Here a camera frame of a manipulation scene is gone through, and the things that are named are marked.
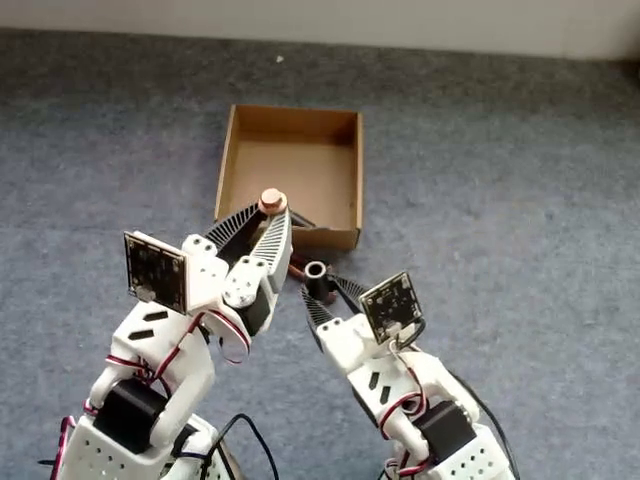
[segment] circuit board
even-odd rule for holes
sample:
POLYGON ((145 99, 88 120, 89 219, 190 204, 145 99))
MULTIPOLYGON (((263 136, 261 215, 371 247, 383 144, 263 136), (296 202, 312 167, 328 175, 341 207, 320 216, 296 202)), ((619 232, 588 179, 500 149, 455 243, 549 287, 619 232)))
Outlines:
POLYGON ((378 344, 390 338, 389 328, 401 329, 422 317, 422 310, 409 274, 400 272, 363 293, 358 300, 378 344))
POLYGON ((160 245, 131 233, 124 234, 129 293, 182 315, 187 313, 186 261, 160 245))

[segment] small cylinder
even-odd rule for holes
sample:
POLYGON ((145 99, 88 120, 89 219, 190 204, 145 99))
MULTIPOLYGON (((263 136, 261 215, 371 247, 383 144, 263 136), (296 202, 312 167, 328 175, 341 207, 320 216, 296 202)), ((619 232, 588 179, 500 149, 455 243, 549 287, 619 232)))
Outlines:
POLYGON ((307 263, 304 268, 304 284, 312 298, 319 302, 327 302, 331 293, 331 285, 324 263, 317 261, 307 263))

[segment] slotted hole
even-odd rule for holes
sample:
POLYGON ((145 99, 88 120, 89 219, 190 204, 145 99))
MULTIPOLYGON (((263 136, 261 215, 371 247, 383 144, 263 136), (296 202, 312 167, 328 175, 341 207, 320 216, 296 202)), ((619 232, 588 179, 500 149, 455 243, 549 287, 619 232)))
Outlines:
POLYGON ((129 340, 142 340, 153 337, 153 330, 139 330, 129 334, 129 340))

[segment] black wire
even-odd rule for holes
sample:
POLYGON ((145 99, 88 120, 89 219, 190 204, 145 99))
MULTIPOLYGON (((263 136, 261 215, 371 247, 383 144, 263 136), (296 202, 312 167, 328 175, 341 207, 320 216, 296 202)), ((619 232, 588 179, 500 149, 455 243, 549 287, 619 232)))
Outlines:
POLYGON ((404 342, 402 342, 402 343, 398 342, 398 347, 397 347, 398 350, 404 350, 406 347, 408 347, 413 342, 415 342, 416 339, 420 336, 420 334, 422 334, 422 332, 424 332, 424 329, 427 326, 427 323, 424 321, 424 318, 420 317, 418 320, 416 320, 415 323, 418 324, 418 327, 416 328, 416 331, 413 332, 411 334, 411 336, 409 338, 407 338, 404 342))
POLYGON ((264 453, 267 455, 267 458, 269 459, 269 465, 271 465, 271 470, 273 471, 273 478, 275 480, 279 480, 280 476, 278 475, 278 468, 276 467, 276 463, 273 460, 273 456, 271 455, 271 450, 269 450, 269 446, 267 445, 267 442, 265 442, 264 438, 262 438, 262 435, 260 435, 260 432, 258 431, 255 423, 253 423, 253 420, 251 420, 251 418, 244 413, 238 413, 231 420, 229 420, 229 422, 224 426, 222 430, 220 430, 218 438, 209 449, 209 452, 207 452, 206 458, 202 463, 202 472, 200 474, 200 480, 206 480, 207 471, 209 470, 209 467, 211 466, 211 463, 213 461, 213 454, 220 447, 220 444, 222 443, 224 436, 227 433, 229 433, 229 430, 231 430, 231 427, 233 427, 233 425, 238 420, 244 420, 245 422, 247 422, 247 424, 249 425, 249 428, 251 428, 251 430, 253 431, 253 434, 258 439, 258 442, 260 442, 260 445, 262 446, 264 453))
POLYGON ((509 441, 507 440, 507 435, 504 433, 504 430, 502 430, 502 426, 500 425, 500 422, 498 421, 496 416, 493 414, 493 412, 489 409, 489 407, 480 399, 478 394, 473 390, 473 388, 471 388, 471 386, 466 381, 464 381, 462 378, 460 378, 458 375, 456 375, 450 370, 449 370, 449 373, 469 392, 469 395, 473 397, 476 403, 480 405, 480 408, 482 408, 484 413, 486 413, 487 416, 491 419, 491 422, 493 423, 493 425, 496 427, 496 430, 498 431, 498 435, 500 436, 500 440, 504 445, 504 449, 507 452, 507 457, 509 458, 509 463, 511 464, 511 471, 513 472, 513 476, 515 477, 516 480, 520 480, 520 472, 518 471, 518 464, 516 463, 515 455, 513 454, 513 450, 511 450, 511 445, 509 445, 509 441))
MULTIPOLYGON (((253 431, 253 434, 258 439, 258 442, 260 442, 260 446, 262 446, 264 453, 267 455, 267 458, 269 459, 269 465, 271 466, 271 470, 273 470, 273 478, 275 480, 279 480, 280 475, 278 474, 278 468, 276 467, 276 463, 273 460, 273 456, 271 455, 271 450, 269 450, 269 446, 267 445, 267 442, 265 442, 264 438, 258 431, 258 428, 256 427, 255 423, 253 423, 253 420, 251 420, 251 418, 244 413, 238 413, 231 420, 229 420, 229 422, 224 426, 224 428, 220 430, 220 434, 218 435, 218 438, 216 439, 216 441, 213 443, 213 445, 211 446, 211 448, 206 454, 182 452, 178 455, 178 458, 189 457, 189 458, 197 458, 202 460, 203 462, 202 462, 202 472, 200 474, 200 480, 206 480, 207 471, 209 470, 209 467, 211 466, 211 463, 213 461, 213 454, 220 447, 220 444, 222 443, 222 440, 224 440, 225 435, 229 433, 229 430, 231 430, 231 427, 233 427, 233 425, 238 420, 244 420, 245 422, 247 422, 247 424, 249 425, 249 428, 251 428, 251 430, 253 431)), ((38 460, 38 463, 40 465, 53 466, 55 464, 55 460, 38 460)))

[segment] white wall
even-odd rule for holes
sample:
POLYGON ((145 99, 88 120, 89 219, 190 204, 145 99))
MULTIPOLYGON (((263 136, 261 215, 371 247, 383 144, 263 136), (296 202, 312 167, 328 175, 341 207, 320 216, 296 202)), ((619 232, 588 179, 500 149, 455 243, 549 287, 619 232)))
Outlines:
POLYGON ((640 57, 640 0, 0 0, 0 26, 640 57))

